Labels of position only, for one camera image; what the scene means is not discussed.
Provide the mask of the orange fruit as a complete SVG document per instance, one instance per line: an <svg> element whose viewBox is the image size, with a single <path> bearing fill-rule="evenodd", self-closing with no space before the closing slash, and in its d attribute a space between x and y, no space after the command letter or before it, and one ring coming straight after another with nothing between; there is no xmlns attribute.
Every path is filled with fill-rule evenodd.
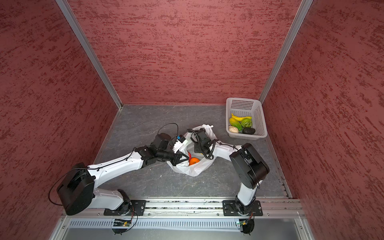
<svg viewBox="0 0 384 240"><path fill-rule="evenodd" d="M191 159L189 159L189 166L192 166L192 165L194 165L194 164L197 164L197 163L199 163L201 160L200 159L198 159L198 158L191 158Z"/></svg>

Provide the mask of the green fruit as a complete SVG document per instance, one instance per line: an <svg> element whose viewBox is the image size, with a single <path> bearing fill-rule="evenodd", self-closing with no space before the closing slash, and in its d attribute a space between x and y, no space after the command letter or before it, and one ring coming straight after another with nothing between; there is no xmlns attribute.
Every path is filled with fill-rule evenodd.
<svg viewBox="0 0 384 240"><path fill-rule="evenodd" d="M236 119L234 118L230 118L229 119L229 123L231 126L235 127L238 129L239 132L241 132L243 130L243 126L241 125L241 123L239 121L237 121Z"/></svg>

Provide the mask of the aluminium corner post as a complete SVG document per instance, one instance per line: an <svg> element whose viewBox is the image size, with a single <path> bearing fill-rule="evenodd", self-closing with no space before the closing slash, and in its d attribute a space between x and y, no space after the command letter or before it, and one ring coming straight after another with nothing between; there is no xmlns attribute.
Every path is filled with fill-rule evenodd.
<svg viewBox="0 0 384 240"><path fill-rule="evenodd" d="M303 21L313 3L313 0L302 0L301 4L299 5L298 11L294 17L294 20L290 26L290 29L287 33L287 36L283 42L283 45L281 47L281 50L278 54L278 57L276 59L276 62L271 70L271 73L266 81L265 87L259 97L259 101L263 104L266 100L268 93L280 71L280 68L282 67L284 60L300 30L301 25L303 24Z"/></svg>
<svg viewBox="0 0 384 240"><path fill-rule="evenodd" d="M118 96L117 91L113 87L113 84L111 83L106 71L104 70L104 68L103 68L101 62L99 61L95 51L93 50L88 38L86 37L86 34L82 30L80 23L76 19L75 14L73 13L68 1L56 0L56 3L58 4L61 12L63 13L63 15L66 18L67 22L69 23L71 29L73 30L75 36L77 37L78 41L80 42L81 46L83 47L86 55L88 56L92 65L94 66L95 70L97 71L97 73L98 73L99 77L101 78L103 84L105 85L107 91L109 92L110 96L112 97L113 101L115 102L118 110L121 111L124 104L121 101L120 97Z"/></svg>

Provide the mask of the beige round fruit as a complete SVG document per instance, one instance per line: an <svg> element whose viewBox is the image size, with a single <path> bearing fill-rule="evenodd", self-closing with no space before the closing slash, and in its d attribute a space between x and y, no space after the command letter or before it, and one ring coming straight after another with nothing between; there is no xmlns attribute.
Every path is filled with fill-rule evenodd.
<svg viewBox="0 0 384 240"><path fill-rule="evenodd" d="M229 126L229 131L231 133L239 133L239 129L237 127L234 127L234 126Z"/></svg>

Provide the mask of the dark avocado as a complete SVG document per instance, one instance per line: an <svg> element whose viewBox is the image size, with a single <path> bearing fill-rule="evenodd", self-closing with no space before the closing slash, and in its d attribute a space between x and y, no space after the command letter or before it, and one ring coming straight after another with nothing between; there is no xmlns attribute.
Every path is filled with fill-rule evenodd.
<svg viewBox="0 0 384 240"><path fill-rule="evenodd" d="M254 135L256 132L253 128L243 128L242 133L246 135Z"/></svg>

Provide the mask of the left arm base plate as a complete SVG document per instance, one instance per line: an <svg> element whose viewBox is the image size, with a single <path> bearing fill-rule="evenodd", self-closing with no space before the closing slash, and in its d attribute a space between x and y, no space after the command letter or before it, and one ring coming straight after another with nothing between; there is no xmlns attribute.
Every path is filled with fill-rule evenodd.
<svg viewBox="0 0 384 240"><path fill-rule="evenodd" d="M142 216L146 208L146 200L131 200L129 203L124 201L116 210L104 210L104 216Z"/></svg>

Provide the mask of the white plastic bag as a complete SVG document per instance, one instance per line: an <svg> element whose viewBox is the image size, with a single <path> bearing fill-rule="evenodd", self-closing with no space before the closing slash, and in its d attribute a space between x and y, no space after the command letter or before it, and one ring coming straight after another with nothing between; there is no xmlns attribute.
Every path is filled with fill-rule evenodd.
<svg viewBox="0 0 384 240"><path fill-rule="evenodd" d="M191 138L193 138L196 141L196 137L193 133L185 133L183 137L186 138L187 143L184 144L179 149L179 151L184 153L187 156L189 156L188 153L190 153L191 158L197 158L199 162L193 165L189 165L189 160L185 160L184 162L181 162L176 166L173 166L170 161L167 161L167 164L176 173L185 174L191 177L196 177L200 175L203 171L208 169L214 163L217 157L212 155L211 159L207 159L204 157L203 154L195 153L195 144L191 140Z"/></svg>

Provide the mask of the yellow banana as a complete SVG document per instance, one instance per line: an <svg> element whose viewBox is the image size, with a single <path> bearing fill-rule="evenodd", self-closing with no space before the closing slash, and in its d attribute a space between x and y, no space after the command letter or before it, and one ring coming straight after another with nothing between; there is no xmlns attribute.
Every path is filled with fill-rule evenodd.
<svg viewBox="0 0 384 240"><path fill-rule="evenodd" d="M249 120L251 120L252 119L252 117L237 117L237 116L235 116L234 114L231 114L231 117L233 118L233 119L235 119L236 121L238 121L238 122L241 122L241 121L243 121L243 120L245 120L245 119L249 119Z"/></svg>

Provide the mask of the white perforated plastic basket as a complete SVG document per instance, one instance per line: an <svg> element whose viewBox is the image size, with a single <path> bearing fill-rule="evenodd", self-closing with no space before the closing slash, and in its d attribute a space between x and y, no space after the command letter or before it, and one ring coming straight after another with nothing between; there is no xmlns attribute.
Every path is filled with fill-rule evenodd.
<svg viewBox="0 0 384 240"><path fill-rule="evenodd" d="M226 124L231 138L257 140L268 135L262 103L258 100L228 98Z"/></svg>

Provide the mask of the aluminium front rail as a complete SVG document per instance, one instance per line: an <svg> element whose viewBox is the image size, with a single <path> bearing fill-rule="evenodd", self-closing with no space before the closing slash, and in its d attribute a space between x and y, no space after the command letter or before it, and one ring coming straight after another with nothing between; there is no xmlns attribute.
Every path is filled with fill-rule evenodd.
<svg viewBox="0 0 384 240"><path fill-rule="evenodd" d="M243 218L306 219L297 199L258 198L247 213L238 213L232 198L133 198L140 218Z"/></svg>

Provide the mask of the left aluminium corner post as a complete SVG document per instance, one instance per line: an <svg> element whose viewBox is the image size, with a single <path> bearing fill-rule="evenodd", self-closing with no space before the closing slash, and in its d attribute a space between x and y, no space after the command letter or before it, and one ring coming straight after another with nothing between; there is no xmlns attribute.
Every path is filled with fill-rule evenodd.
<svg viewBox="0 0 384 240"><path fill-rule="evenodd" d="M86 34L82 30L80 23L76 19L75 14L73 13L68 1L56 0L56 3L58 4L61 12L63 13L63 15L66 18L67 22L69 23L71 29L73 30L75 36L77 37L78 41L80 42L81 46L83 47L86 55L88 56L92 65L94 66L95 70L97 71L97 73L98 73L99 77L101 78L103 84L105 85L107 91L109 92L110 96L112 97L113 101L115 102L118 110L121 111L124 104L121 101L120 97L118 96L117 91L113 87L113 84L111 83L106 71L104 70L104 68L103 68L101 62L99 61L95 51L93 50L88 38L86 37Z"/></svg>

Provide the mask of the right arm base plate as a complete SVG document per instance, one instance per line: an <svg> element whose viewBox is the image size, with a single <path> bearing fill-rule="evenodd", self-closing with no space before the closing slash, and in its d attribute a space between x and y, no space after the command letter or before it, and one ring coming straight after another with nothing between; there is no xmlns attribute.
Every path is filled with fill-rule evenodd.
<svg viewBox="0 0 384 240"><path fill-rule="evenodd" d="M238 200L224 200L223 213L224 216L240 216L240 217L261 217L263 216L263 210L260 201L252 201L249 205L245 206Z"/></svg>

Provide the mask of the right aluminium corner post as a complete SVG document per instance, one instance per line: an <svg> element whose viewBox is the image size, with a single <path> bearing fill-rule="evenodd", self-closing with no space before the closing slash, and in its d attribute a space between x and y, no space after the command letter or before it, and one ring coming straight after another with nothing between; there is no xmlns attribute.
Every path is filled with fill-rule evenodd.
<svg viewBox="0 0 384 240"><path fill-rule="evenodd" d="M265 87L259 97L259 101L263 104L266 100L268 93L280 71L280 68L282 67L284 60L300 30L301 25L303 24L303 21L313 3L313 0L302 0L301 4L299 5L298 11L294 17L294 20L290 26L290 29L287 33L287 36L283 42L283 45L281 47L281 50L278 54L278 57L276 59L276 62L271 70L271 73L266 81Z"/></svg>

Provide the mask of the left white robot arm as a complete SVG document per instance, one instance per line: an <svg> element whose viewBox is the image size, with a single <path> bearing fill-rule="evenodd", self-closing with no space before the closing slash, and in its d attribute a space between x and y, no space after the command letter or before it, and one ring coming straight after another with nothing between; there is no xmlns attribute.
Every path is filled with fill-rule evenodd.
<svg viewBox="0 0 384 240"><path fill-rule="evenodd" d="M73 166L57 188L61 204L68 216L87 209L103 209L108 216L132 215L134 207L123 190L108 191L100 185L120 175L136 171L156 162L179 164L190 157L180 151L156 149L154 146L134 148L126 156L97 165Z"/></svg>

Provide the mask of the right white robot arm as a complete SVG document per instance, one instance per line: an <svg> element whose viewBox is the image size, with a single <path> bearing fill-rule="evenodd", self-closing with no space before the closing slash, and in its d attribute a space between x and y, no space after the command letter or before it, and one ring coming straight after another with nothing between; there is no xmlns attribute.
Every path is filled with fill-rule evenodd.
<svg viewBox="0 0 384 240"><path fill-rule="evenodd" d="M225 216L263 215L261 203L256 200L255 195L270 172L270 168L252 144L233 146L212 140L205 144L195 143L194 151L203 154L207 159L223 158L230 161L241 181L241 187L235 199L223 202Z"/></svg>

